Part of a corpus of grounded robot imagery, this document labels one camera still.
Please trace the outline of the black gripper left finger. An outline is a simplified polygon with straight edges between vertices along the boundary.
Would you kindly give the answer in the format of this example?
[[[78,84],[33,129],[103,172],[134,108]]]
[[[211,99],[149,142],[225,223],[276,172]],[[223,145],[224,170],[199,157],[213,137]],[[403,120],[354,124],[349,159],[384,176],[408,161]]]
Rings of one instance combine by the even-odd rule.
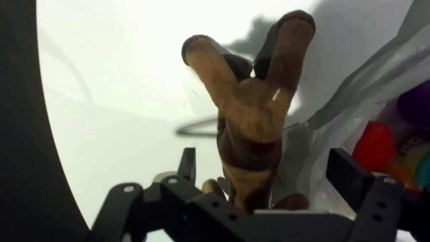
[[[227,202],[204,194],[195,180],[196,149],[185,147],[178,167],[157,174],[147,188],[138,182],[114,185],[86,242],[145,242],[158,229],[174,242],[236,240]]]

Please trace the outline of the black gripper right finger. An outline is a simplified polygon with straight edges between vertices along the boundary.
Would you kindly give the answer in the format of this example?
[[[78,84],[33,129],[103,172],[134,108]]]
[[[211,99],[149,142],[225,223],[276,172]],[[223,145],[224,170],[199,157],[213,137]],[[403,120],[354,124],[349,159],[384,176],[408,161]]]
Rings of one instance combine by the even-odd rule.
[[[399,229],[430,242],[430,190],[404,188],[391,176],[375,176],[340,147],[329,151],[326,178],[356,212],[348,242],[395,242]]]

